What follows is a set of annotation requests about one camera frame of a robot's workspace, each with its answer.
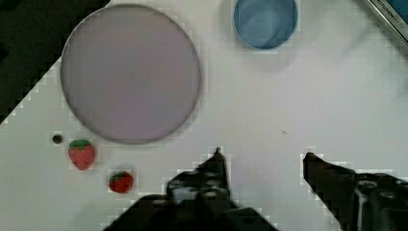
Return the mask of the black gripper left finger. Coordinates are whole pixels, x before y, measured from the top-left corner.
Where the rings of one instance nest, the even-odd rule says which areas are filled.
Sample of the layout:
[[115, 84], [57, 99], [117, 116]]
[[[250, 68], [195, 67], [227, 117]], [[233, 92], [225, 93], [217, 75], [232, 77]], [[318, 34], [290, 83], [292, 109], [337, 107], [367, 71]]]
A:
[[231, 196], [226, 160], [220, 147], [197, 168], [179, 173], [166, 184], [166, 195], [176, 204], [209, 192]]

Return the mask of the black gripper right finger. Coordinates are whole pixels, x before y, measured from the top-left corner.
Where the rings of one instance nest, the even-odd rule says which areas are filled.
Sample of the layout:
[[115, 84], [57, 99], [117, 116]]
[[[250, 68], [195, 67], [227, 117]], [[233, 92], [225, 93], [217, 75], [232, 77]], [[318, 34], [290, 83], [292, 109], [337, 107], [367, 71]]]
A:
[[312, 152], [303, 159], [303, 177], [342, 231], [408, 231], [405, 180], [386, 173], [358, 173]]

